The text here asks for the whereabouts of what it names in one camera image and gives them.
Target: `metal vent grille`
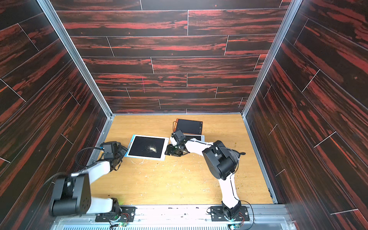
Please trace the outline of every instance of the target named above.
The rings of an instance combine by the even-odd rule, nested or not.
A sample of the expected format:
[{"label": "metal vent grille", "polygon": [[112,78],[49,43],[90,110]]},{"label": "metal vent grille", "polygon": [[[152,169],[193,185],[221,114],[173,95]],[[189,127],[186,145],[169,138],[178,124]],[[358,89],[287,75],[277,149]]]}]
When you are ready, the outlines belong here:
[{"label": "metal vent grille", "polygon": [[[64,226],[63,230],[109,230],[109,226]],[[226,226],[208,226],[208,227],[115,227],[114,230],[228,230]]]}]

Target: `black cable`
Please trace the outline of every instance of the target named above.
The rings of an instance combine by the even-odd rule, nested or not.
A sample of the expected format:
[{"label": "black cable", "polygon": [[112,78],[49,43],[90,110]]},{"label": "black cable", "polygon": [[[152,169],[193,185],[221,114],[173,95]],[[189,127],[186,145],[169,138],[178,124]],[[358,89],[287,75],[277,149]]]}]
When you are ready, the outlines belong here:
[{"label": "black cable", "polygon": [[76,163],[79,167],[82,167],[82,168],[87,168],[87,167],[88,167],[88,165],[81,165],[81,164],[79,164],[79,160],[77,160],[77,159],[78,159],[78,154],[79,154],[80,152],[82,152],[83,150],[86,150],[86,149],[98,149],[98,150],[100,150],[100,151],[103,151],[103,149],[101,149],[101,148],[97,148],[97,147],[87,147],[87,148],[84,148],[84,149],[79,150],[79,151],[76,153],[76,155],[75,155],[75,163]]},{"label": "black cable", "polygon": [[[231,180],[230,180],[230,184],[231,184],[231,191],[233,192],[233,196],[234,196],[234,198],[235,198],[236,200],[238,200],[238,201],[242,201],[242,200],[239,200],[239,199],[237,199],[237,198],[235,197],[235,194],[234,194],[234,188],[233,188],[233,184],[232,184]],[[250,205],[250,207],[251,207],[251,209],[252,209],[252,214],[253,214],[253,223],[252,223],[252,225],[251,225],[249,228],[245,229],[245,230],[249,230],[249,229],[251,229],[251,227],[253,227],[253,225],[254,225],[254,221],[255,221],[255,219],[254,219],[254,211],[253,211],[253,207],[252,207],[252,205],[251,205],[248,201],[244,201],[244,202],[247,202],[247,203]]]},{"label": "black cable", "polygon": [[114,225],[112,225],[109,219],[108,219],[107,221],[108,221],[108,222],[109,222],[109,224],[110,224],[110,230],[113,230],[115,227],[118,227],[118,226],[119,226],[119,224],[114,224]]},{"label": "black cable", "polygon": [[65,173],[65,172],[60,172],[60,173],[55,173],[53,176],[51,176],[47,181],[45,181],[45,183],[42,185],[42,187],[45,185],[45,184],[47,184],[50,180],[52,180],[54,177],[57,177],[57,176],[59,176],[59,175],[65,175],[65,176],[68,176],[68,174],[67,173]]},{"label": "black cable", "polygon": [[238,167],[236,168],[236,170],[235,170],[234,174],[235,174],[235,173],[236,173],[236,171],[238,171],[238,169],[239,169],[239,160],[238,160],[237,165],[238,165]]}]

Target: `aluminum frame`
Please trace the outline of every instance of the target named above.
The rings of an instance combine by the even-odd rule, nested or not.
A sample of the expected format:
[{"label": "aluminum frame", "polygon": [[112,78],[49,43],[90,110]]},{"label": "aluminum frame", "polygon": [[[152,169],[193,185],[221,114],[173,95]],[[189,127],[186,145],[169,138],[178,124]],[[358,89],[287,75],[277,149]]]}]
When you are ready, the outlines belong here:
[{"label": "aluminum frame", "polygon": [[[137,207],[134,221],[128,227],[184,227],[184,226],[207,226],[225,227],[229,222],[212,222],[207,209],[213,205],[127,205]],[[250,220],[245,222],[248,226],[253,223],[253,212],[250,205],[246,204]],[[292,223],[285,205],[253,204],[255,224],[281,224],[288,226]],[[53,230],[63,227],[93,227],[109,226],[109,223],[96,223],[95,215],[82,215],[71,217],[57,217],[53,224]]]},{"label": "aluminum frame", "polygon": [[271,45],[270,50],[268,51],[267,57],[265,59],[265,62],[263,63],[263,66],[261,70],[259,71],[257,80],[254,83],[254,87],[252,89],[252,92],[249,94],[247,103],[245,104],[245,107],[242,111],[243,117],[245,117],[266,77],[266,74],[268,70],[271,67],[271,64],[273,62],[273,59],[276,56],[276,53],[278,52],[282,41],[285,38],[285,35],[287,31],[289,30],[289,27],[294,20],[294,17],[300,7],[300,4],[303,0],[292,0],[289,8],[286,10],[286,14],[284,16],[284,19],[281,22],[280,28],[277,31],[277,34],[275,36],[275,39],[273,40],[273,43]]},{"label": "aluminum frame", "polygon": [[77,51],[74,43],[72,42],[68,32],[66,31],[64,25],[62,24],[59,16],[57,15],[54,7],[52,6],[49,0],[37,0],[40,5],[42,11],[45,13],[47,19],[51,23],[51,26],[54,28],[55,32],[60,38],[60,41],[65,46],[66,50],[70,54],[72,60],[75,65],[79,69],[83,78],[85,79],[87,85],[91,89],[92,93],[96,97],[98,103],[100,104],[103,112],[105,113],[107,118],[110,118],[113,114],[109,105],[107,104],[105,98],[102,96],[100,89],[97,87],[96,82],[94,81],[91,73],[87,69],[86,64],[82,60],[81,55]]},{"label": "aluminum frame", "polygon": [[[111,125],[114,121],[115,116],[111,116],[110,118],[106,119],[105,125],[103,126],[101,130],[100,137],[97,139],[97,143],[95,147],[99,147],[101,143],[103,143],[106,140],[107,134],[109,133],[109,130],[111,128]],[[98,156],[100,155],[101,150],[94,149],[92,151],[91,156],[89,157],[87,165],[91,165],[93,162],[97,161]]]},{"label": "aluminum frame", "polygon": [[241,112],[237,113],[114,113],[114,116],[162,116],[162,115],[227,115],[227,114],[240,114]]},{"label": "aluminum frame", "polygon": [[248,132],[248,135],[249,135],[249,139],[251,140],[251,144],[253,146],[254,153],[255,153],[255,155],[257,157],[258,164],[261,167],[261,171],[262,171],[263,177],[265,178],[266,186],[267,186],[267,188],[268,188],[268,190],[270,192],[272,201],[273,201],[274,204],[278,204],[275,191],[273,190],[273,187],[272,187],[270,178],[268,177],[268,174],[267,174],[265,165],[263,164],[263,161],[262,161],[261,155],[259,154],[257,145],[255,144],[254,137],[253,137],[252,132],[251,132],[251,129],[249,127],[248,121],[247,121],[246,118],[243,118],[243,120],[244,120],[244,125],[245,125],[245,127],[247,129],[247,132]]}]

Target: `cable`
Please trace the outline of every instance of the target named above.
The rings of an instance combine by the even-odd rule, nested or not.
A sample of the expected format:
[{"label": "cable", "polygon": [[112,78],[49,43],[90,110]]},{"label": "cable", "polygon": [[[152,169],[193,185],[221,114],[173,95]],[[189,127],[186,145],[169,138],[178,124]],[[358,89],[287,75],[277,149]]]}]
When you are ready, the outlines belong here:
[{"label": "cable", "polygon": [[115,227],[118,227],[118,226],[119,226],[119,224],[114,224],[114,225],[112,225],[109,219],[107,219],[107,221],[108,221],[108,222],[109,222],[109,224],[110,224],[110,230],[113,230]]},{"label": "cable", "polygon": [[[233,192],[233,196],[234,196],[234,198],[235,198],[236,200],[238,200],[238,201],[242,201],[242,200],[239,200],[239,199],[237,199],[237,198],[235,197],[235,194],[234,194],[234,188],[233,188],[233,183],[231,182],[231,180],[230,180],[230,184],[231,184],[231,191]],[[254,225],[254,221],[255,221],[255,219],[254,219],[254,211],[253,211],[253,207],[252,207],[252,205],[251,205],[248,201],[244,201],[244,202],[247,202],[247,203],[250,205],[250,207],[251,207],[251,209],[252,209],[252,214],[253,214],[253,223],[252,223],[252,225],[251,225],[249,228],[245,229],[245,230],[249,230],[249,229],[251,229],[251,227],[253,227],[253,225]]]},{"label": "cable", "polygon": [[[237,169],[235,170],[234,175],[235,175],[236,171],[238,170],[238,168],[239,168],[239,161],[238,161],[238,167],[237,167]],[[235,194],[234,194],[234,188],[233,188],[233,183],[231,182],[231,180],[230,180],[230,185],[231,185],[231,191],[233,192],[233,196],[234,196],[234,198],[235,198],[236,200],[238,200],[238,201],[242,201],[242,200],[239,200],[239,199],[237,199],[237,198],[235,197]],[[245,230],[249,230],[249,229],[251,229],[251,227],[253,227],[254,222],[255,222],[255,218],[254,218],[254,211],[253,211],[253,207],[252,207],[252,205],[251,205],[248,201],[243,201],[243,202],[248,203],[248,204],[250,205],[251,209],[252,209],[252,214],[253,214],[253,223],[252,223],[252,225],[251,225],[249,228],[245,229]]]},{"label": "cable", "polygon": [[241,225],[240,225],[240,227],[241,226],[243,226],[243,224],[244,224],[244,217],[243,217],[243,215],[239,212],[239,215],[241,216],[241,218],[242,218],[242,220],[241,220]]},{"label": "cable", "polygon": [[87,148],[84,148],[84,149],[79,150],[79,151],[76,153],[76,155],[75,155],[75,163],[76,163],[79,167],[82,167],[82,168],[87,168],[87,167],[88,167],[88,165],[81,165],[81,164],[79,164],[79,160],[77,160],[77,159],[78,159],[78,154],[79,154],[80,152],[82,152],[83,150],[86,150],[86,149],[98,149],[98,150],[100,150],[100,151],[103,151],[103,149],[102,149],[102,148],[97,148],[97,147],[87,147]]},{"label": "cable", "polygon": [[125,223],[127,223],[129,221],[130,215],[128,213],[122,213],[125,214],[127,216],[127,221],[125,221]]},{"label": "cable", "polygon": [[42,185],[42,187],[43,187],[45,184],[47,184],[50,180],[52,180],[54,177],[57,177],[57,176],[59,176],[59,175],[65,175],[65,176],[68,176],[68,174],[67,174],[67,173],[65,173],[65,172],[56,173],[56,174],[54,174],[53,176],[51,176],[47,181],[45,181],[45,183]]},{"label": "cable", "polygon": [[176,125],[178,125],[178,123],[176,121],[173,122],[173,132],[175,132],[174,123],[176,123]]}]

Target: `white-framed tablet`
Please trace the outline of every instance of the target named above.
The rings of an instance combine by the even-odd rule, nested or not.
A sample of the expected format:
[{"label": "white-framed tablet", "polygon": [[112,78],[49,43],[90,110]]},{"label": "white-framed tablet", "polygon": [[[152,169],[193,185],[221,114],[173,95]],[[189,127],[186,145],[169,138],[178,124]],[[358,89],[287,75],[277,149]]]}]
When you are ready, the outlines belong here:
[{"label": "white-framed tablet", "polygon": [[165,160],[165,151],[168,144],[169,138],[167,137],[133,135],[125,156],[150,160]]},{"label": "white-framed tablet", "polygon": [[186,137],[189,137],[190,139],[195,138],[199,141],[205,141],[204,135],[197,135],[197,134],[184,134]]}]

